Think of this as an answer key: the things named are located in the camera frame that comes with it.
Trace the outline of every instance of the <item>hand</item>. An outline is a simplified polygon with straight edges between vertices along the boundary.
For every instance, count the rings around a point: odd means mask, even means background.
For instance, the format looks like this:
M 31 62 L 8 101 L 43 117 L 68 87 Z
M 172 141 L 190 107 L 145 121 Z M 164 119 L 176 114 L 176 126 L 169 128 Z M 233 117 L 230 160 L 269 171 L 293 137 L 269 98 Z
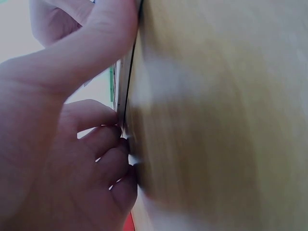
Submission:
M 84 26 L 93 7 L 89 0 L 30 0 L 33 35 L 52 45 Z
M 64 106 L 52 149 L 18 214 L 7 223 L 9 230 L 123 228 L 137 184 L 116 122 L 115 111 L 97 101 Z M 77 132 L 92 127 L 97 128 L 77 139 Z
M 131 48 L 134 1 L 100 1 L 86 21 L 45 50 L 0 65 L 0 229 L 119 230 L 134 204 L 115 113 L 93 101 L 63 107 Z M 90 127 L 98 128 L 76 139 Z

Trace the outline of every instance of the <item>light wood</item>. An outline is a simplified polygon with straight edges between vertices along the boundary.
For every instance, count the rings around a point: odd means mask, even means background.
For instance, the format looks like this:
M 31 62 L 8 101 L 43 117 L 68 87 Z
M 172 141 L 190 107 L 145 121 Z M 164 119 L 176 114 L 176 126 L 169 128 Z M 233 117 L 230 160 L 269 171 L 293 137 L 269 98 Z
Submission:
M 308 230 L 308 3 L 145 0 L 137 231 Z

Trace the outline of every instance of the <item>green object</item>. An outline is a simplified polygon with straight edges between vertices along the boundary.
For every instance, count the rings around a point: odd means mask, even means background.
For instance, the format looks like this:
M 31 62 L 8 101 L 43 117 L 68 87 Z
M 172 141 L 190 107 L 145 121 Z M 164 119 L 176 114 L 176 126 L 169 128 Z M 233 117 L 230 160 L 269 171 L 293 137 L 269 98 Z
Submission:
M 110 75 L 110 100 L 114 102 L 114 67 L 111 66 L 109 68 L 109 75 Z

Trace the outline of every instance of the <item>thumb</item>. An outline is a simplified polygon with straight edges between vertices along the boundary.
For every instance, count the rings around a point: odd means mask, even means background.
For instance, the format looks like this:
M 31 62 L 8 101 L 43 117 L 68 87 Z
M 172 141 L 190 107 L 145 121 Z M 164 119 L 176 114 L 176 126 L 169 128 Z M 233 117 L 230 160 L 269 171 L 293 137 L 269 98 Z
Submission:
M 43 88 L 64 101 L 125 55 L 136 31 L 135 0 L 100 1 L 77 32 L 45 50 L 8 61 L 6 77 Z
M 53 0 L 55 7 L 60 8 L 84 26 L 92 12 L 94 3 L 89 0 Z

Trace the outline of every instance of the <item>wooden surface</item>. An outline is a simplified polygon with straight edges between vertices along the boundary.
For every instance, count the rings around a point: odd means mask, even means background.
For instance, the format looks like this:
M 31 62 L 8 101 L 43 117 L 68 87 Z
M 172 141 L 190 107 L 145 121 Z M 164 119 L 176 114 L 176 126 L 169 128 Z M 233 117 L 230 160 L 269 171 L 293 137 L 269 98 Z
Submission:
M 308 230 L 308 3 L 145 0 L 137 231 Z

